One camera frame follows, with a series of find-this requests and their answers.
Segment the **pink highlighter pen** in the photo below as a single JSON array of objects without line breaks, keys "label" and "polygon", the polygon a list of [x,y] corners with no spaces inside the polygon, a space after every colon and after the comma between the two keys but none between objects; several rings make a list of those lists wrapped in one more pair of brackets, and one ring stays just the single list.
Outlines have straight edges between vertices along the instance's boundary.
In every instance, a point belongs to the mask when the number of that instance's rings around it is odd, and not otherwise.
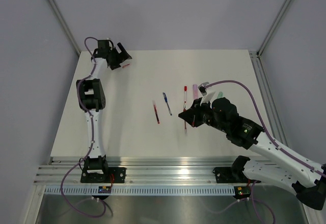
[{"label": "pink highlighter pen", "polygon": [[193,99],[196,100],[198,98],[199,98],[199,96],[198,96],[198,86],[197,86],[197,84],[193,84]]}]

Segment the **red gel pen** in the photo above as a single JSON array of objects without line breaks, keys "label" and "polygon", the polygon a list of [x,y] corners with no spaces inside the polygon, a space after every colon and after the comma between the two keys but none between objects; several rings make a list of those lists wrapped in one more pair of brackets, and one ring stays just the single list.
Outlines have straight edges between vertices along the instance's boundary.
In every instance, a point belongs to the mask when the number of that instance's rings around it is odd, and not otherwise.
[{"label": "red gel pen", "polygon": [[[186,102],[183,103],[183,112],[186,111]],[[187,136],[187,122],[184,120],[184,134]]]}]

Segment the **blue ballpoint pen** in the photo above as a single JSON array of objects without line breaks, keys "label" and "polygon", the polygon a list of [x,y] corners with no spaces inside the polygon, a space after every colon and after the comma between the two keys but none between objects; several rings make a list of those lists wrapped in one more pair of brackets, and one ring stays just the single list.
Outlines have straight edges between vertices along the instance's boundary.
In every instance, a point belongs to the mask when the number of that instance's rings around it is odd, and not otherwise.
[{"label": "blue ballpoint pen", "polygon": [[169,103],[168,103],[168,98],[167,98],[167,96],[166,96],[166,93],[163,92],[162,95],[163,95],[163,97],[164,97],[164,101],[165,101],[165,103],[166,103],[166,105],[167,105],[167,108],[168,108],[169,114],[172,116],[173,114],[172,114],[172,112],[171,112],[171,109],[170,109],[170,106],[169,106]]}]

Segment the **green highlighter pen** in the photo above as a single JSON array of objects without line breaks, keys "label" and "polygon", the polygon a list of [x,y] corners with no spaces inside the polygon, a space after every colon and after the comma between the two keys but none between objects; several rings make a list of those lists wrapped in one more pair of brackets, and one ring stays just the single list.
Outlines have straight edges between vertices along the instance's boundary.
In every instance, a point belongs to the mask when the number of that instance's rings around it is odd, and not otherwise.
[{"label": "green highlighter pen", "polygon": [[223,98],[223,97],[224,97],[223,92],[219,92],[218,95],[217,95],[217,99],[220,99],[220,98]]}]

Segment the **red marker pen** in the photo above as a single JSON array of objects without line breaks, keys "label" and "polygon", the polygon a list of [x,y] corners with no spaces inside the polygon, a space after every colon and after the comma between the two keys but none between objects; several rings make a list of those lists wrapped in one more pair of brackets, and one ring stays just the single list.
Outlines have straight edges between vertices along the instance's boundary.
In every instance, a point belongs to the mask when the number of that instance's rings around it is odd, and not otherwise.
[{"label": "red marker pen", "polygon": [[153,108],[154,108],[154,113],[155,113],[156,121],[157,121],[158,124],[160,124],[160,120],[159,120],[159,117],[158,117],[158,111],[157,111],[156,103],[155,103],[154,100],[152,101],[152,103],[153,103]]}]

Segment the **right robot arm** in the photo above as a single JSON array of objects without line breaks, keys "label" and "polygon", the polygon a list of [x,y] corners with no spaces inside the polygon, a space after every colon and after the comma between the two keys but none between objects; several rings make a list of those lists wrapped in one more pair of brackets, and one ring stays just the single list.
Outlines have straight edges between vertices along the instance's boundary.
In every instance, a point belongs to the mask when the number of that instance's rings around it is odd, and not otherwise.
[{"label": "right robot arm", "polygon": [[266,129],[240,116],[226,98],[213,103],[193,101],[178,116],[192,127],[206,124],[223,133],[234,145],[255,152],[275,163],[264,166],[248,157],[238,156],[231,166],[232,178],[269,183],[294,194],[304,205],[322,210],[325,204],[325,165],[314,162],[273,138]]}]

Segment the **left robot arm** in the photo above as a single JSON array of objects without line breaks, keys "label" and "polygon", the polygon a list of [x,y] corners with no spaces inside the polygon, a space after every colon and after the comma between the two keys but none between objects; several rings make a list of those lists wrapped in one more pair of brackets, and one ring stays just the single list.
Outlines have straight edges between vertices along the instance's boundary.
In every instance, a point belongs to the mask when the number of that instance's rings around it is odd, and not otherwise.
[{"label": "left robot arm", "polygon": [[101,72],[107,68],[115,70],[132,57],[119,42],[96,40],[97,48],[91,55],[90,74],[76,81],[77,99],[83,110],[88,132],[88,151],[79,159],[81,183],[124,183],[126,168],[109,166],[102,140],[101,117],[106,106],[104,89],[100,80]]}]

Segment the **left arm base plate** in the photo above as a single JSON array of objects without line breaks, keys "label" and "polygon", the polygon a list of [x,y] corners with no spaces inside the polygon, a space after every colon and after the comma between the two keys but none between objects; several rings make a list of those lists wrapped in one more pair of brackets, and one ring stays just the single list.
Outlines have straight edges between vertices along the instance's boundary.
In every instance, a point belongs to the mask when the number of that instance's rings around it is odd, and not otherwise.
[{"label": "left arm base plate", "polygon": [[104,170],[83,170],[81,183],[124,183],[125,167],[109,167]]}]

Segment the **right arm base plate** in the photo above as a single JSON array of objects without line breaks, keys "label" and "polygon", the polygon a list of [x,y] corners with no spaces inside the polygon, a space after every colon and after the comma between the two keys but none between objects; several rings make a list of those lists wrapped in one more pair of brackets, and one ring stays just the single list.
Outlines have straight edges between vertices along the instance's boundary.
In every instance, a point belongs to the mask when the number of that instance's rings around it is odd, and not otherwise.
[{"label": "right arm base plate", "polygon": [[232,168],[232,167],[215,167],[212,173],[215,176],[216,183],[253,183],[261,181],[256,179],[249,179],[244,175],[245,168]]}]

